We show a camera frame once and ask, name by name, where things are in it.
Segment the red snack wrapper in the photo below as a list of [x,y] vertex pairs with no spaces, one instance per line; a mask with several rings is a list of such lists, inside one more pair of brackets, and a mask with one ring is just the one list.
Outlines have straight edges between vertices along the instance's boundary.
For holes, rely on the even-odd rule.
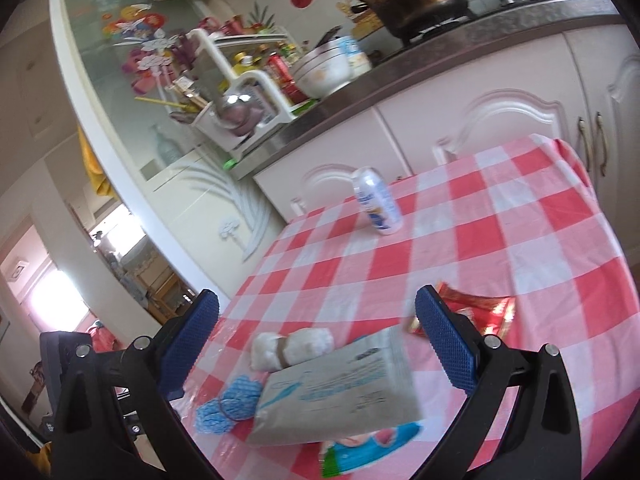
[[464,315],[483,336],[506,338],[515,316],[515,297],[471,295],[445,282],[439,282],[435,290],[451,312]]

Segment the green small lid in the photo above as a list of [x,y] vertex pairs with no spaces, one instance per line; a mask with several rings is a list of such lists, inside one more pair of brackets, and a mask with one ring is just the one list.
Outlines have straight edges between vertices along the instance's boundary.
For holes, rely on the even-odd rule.
[[233,168],[237,163],[238,163],[238,162],[237,162],[235,159],[233,159],[233,158],[230,158],[230,159],[226,160],[226,161],[224,162],[224,170],[230,170],[230,169],[232,169],[232,168]]

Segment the yellow hanging cloth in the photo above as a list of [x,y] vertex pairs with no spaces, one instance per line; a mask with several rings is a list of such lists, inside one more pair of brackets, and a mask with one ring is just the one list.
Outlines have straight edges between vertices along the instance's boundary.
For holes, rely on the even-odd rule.
[[80,145],[82,163],[84,164],[87,176],[97,196],[106,196],[118,198],[118,195],[108,180],[106,173],[100,165],[96,154],[93,153],[90,143],[88,142],[84,130],[77,125],[77,134]]

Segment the small white yogurt bottle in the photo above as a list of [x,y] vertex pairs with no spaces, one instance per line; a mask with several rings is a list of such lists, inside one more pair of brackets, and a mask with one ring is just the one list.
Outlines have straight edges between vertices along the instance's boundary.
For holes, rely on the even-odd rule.
[[352,173],[350,180],[356,201],[375,231],[381,235],[399,231],[402,227],[402,214],[378,170],[371,167],[359,168]]

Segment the white dish rack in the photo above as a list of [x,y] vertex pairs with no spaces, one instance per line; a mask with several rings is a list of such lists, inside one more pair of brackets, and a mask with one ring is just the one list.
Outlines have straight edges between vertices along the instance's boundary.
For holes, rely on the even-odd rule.
[[288,56],[299,47],[282,28],[240,36],[194,28],[182,45],[189,65],[174,88],[200,109],[191,126],[236,159],[308,102],[288,73]]

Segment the white wet wipes pack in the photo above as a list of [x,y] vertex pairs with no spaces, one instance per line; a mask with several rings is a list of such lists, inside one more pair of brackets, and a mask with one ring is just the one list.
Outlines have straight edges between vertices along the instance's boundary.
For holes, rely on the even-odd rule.
[[269,375],[250,445],[338,440],[423,418],[398,326]]

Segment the white cloth bundle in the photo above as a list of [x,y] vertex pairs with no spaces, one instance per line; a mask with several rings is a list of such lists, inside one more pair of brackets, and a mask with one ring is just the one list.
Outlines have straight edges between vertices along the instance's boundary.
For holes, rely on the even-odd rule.
[[301,328],[286,336],[260,333],[250,347],[250,367],[256,372],[277,372],[333,350],[334,338],[327,328]]

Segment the white kitchen cabinets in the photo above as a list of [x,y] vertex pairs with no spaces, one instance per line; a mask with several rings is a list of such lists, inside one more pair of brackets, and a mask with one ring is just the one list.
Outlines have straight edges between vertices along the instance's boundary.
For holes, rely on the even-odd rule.
[[344,200],[352,170],[388,182],[538,133],[566,141],[601,183],[596,93],[639,66],[624,25],[561,32],[462,64],[326,130],[256,174],[285,220]]

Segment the steel ladle bowl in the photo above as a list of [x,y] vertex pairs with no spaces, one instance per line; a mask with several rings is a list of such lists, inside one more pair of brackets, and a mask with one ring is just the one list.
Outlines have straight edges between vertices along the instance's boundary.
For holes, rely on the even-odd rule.
[[264,116],[259,103],[247,93],[231,92],[214,99],[214,111],[222,128],[255,128]]

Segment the wooden chair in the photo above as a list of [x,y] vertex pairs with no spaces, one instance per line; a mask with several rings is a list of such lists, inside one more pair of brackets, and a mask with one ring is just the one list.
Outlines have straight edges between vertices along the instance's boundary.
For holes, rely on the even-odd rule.
[[186,313],[195,298],[190,289],[165,258],[155,252],[132,270],[134,278],[145,290],[148,311],[164,325]]

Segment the frosted glass sliding door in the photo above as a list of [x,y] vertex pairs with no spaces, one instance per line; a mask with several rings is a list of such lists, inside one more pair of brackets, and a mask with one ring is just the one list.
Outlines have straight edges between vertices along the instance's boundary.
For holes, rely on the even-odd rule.
[[208,15],[200,0],[49,0],[58,66],[107,179],[194,289],[229,301],[284,223],[198,130],[176,122],[170,43]]

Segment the blue mesh cloth bundle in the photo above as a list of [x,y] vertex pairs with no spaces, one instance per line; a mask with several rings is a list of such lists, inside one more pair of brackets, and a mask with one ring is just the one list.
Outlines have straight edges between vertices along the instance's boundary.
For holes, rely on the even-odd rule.
[[195,429],[201,434],[228,434],[240,422],[255,416],[262,383],[239,376],[213,399],[196,409]]

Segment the blue green snack wrapper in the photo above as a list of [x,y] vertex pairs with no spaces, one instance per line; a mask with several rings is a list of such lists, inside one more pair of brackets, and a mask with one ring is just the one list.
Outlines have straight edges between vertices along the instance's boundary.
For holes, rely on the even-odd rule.
[[324,442],[319,453],[321,477],[329,479],[351,474],[379,462],[414,440],[421,430],[418,422],[409,422],[370,434]]

